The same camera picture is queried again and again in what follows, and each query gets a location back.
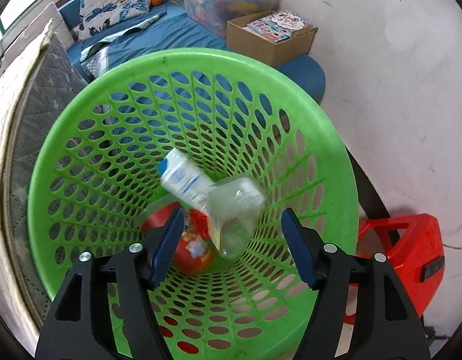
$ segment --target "blue mattress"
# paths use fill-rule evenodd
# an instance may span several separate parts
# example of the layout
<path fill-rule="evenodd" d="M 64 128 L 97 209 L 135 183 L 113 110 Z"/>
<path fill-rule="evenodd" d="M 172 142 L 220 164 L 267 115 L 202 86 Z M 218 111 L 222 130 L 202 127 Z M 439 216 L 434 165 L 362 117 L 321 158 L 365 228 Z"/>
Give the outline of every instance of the blue mattress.
<path fill-rule="evenodd" d="M 166 14 L 145 30 L 126 33 L 108 45 L 109 69 L 138 56 L 160 50 L 178 47 L 226 49 L 226 40 L 192 21 L 187 16 L 184 6 L 167 2 L 152 8 L 144 15 L 107 28 L 82 43 L 75 43 L 67 50 L 71 64 L 90 82 L 92 76 L 85 70 L 86 62 L 80 62 L 81 50 L 98 43 L 108 35 L 126 30 L 163 11 Z M 301 86 L 319 103 L 324 94 L 325 78 L 323 70 L 312 58 L 302 55 L 277 69 Z"/>

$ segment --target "small basketball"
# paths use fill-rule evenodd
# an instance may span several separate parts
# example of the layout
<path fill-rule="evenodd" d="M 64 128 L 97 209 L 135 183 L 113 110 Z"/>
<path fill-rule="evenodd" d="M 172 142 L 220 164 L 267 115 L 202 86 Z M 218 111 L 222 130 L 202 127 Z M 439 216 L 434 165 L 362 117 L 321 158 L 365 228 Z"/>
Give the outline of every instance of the small basketball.
<path fill-rule="evenodd" d="M 164 3 L 164 0 L 151 0 L 151 5 L 153 7 L 157 7 L 158 5 L 161 5 L 162 3 Z"/>

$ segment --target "silver screw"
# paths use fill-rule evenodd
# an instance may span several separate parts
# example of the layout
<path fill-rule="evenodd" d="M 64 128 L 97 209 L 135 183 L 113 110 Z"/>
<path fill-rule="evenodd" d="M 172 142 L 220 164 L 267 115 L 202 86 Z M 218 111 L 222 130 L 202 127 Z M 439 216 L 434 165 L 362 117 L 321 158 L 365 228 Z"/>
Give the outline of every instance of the silver screw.
<path fill-rule="evenodd" d="M 79 259 L 82 262 L 88 261 L 91 258 L 91 254 L 88 251 L 85 251 L 79 255 Z"/>
<path fill-rule="evenodd" d="M 143 245 L 141 245 L 139 242 L 129 245 L 129 251 L 131 253 L 137 253 L 141 250 L 143 250 Z"/>
<path fill-rule="evenodd" d="M 324 246 L 324 250 L 327 251 L 328 253 L 335 253 L 338 250 L 338 248 L 336 247 L 336 245 L 326 244 Z"/>
<path fill-rule="evenodd" d="M 386 261 L 386 256 L 383 253 L 376 253 L 375 260 L 379 263 L 384 263 Z"/>

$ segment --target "beige cloth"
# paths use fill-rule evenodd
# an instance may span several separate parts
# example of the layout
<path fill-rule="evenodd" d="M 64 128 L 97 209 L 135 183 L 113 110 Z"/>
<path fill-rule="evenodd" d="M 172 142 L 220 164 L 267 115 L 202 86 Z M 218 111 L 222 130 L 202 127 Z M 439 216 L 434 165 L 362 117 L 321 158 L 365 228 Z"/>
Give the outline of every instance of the beige cloth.
<path fill-rule="evenodd" d="M 35 62 L 41 50 L 49 46 L 56 26 L 57 23 L 50 20 L 45 25 L 44 31 L 29 43 L 0 78 L 0 191 L 8 133 L 14 110 Z M 0 315 L 16 339 L 34 356 L 39 331 L 16 283 L 1 229 L 1 206 L 0 201 Z"/>

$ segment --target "laundry basket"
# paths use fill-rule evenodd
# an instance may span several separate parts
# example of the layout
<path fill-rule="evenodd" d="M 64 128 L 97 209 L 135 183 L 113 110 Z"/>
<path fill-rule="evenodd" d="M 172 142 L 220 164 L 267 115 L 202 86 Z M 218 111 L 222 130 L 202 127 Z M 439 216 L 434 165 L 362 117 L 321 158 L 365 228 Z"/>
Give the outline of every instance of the laundry basket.
<path fill-rule="evenodd" d="M 341 138 L 296 84 L 260 62 L 201 48 L 120 65 L 86 87 L 39 153 L 29 236 L 53 299 L 83 251 L 110 255 L 142 239 L 133 218 L 167 192 L 157 164 L 172 148 L 213 179 L 247 174 L 266 209 L 234 262 L 186 277 L 171 268 L 150 292 L 175 359 L 277 359 L 299 344 L 315 301 L 280 229 L 292 207 L 346 252 L 357 239 L 357 192 Z M 130 355 L 119 294 L 108 286 L 117 346 Z"/>

